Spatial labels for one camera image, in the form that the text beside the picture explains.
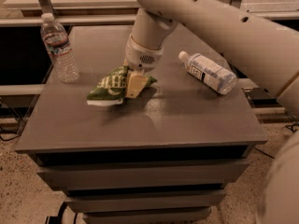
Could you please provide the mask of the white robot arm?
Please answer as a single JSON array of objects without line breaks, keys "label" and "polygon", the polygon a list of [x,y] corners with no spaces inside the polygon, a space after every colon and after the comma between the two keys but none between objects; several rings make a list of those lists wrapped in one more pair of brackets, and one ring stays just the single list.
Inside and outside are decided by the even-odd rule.
[{"label": "white robot arm", "polygon": [[[217,0],[136,0],[131,38],[143,50],[159,48],[159,21],[176,21],[299,117],[299,34]],[[256,224],[299,224],[299,132],[272,162]]]}]

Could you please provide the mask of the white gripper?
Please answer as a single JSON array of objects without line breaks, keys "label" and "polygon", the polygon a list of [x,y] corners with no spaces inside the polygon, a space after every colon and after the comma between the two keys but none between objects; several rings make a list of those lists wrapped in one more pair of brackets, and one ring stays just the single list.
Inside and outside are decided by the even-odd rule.
[{"label": "white gripper", "polygon": [[[130,35],[125,48],[125,60],[133,70],[149,72],[159,63],[163,49],[146,49],[138,45]],[[126,98],[136,98],[146,87],[149,78],[142,72],[130,72],[127,79]]]}]

